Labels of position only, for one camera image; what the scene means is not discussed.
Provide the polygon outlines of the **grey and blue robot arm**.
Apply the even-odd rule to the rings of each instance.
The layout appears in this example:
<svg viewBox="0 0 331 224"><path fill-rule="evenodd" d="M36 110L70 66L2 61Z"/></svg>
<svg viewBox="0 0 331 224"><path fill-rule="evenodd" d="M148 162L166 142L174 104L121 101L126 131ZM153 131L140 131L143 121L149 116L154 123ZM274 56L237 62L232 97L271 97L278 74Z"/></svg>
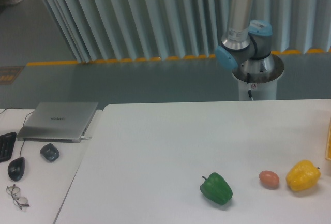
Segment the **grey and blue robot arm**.
<svg viewBox="0 0 331 224"><path fill-rule="evenodd" d="M288 49L330 50L330 0L230 0L227 25L215 50L224 67L235 69L256 56Z"/></svg>

